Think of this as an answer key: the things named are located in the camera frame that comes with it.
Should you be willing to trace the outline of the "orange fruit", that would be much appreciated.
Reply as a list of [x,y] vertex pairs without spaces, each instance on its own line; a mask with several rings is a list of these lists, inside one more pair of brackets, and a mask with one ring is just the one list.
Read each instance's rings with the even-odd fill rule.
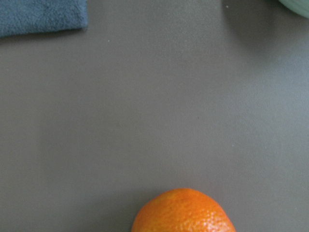
[[234,232],[223,208],[204,193],[177,188],[164,192],[137,213],[132,232]]

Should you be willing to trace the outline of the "grey folded cloth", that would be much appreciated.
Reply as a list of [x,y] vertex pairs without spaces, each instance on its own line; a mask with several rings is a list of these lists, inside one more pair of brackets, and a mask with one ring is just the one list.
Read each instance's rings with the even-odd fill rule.
[[2,0],[0,36],[83,29],[88,25],[85,0]]

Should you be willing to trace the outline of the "green bowl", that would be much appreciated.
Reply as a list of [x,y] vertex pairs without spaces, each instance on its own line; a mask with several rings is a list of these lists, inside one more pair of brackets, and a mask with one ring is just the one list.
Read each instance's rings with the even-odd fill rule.
[[309,18],[309,0],[279,0],[286,8],[305,18]]

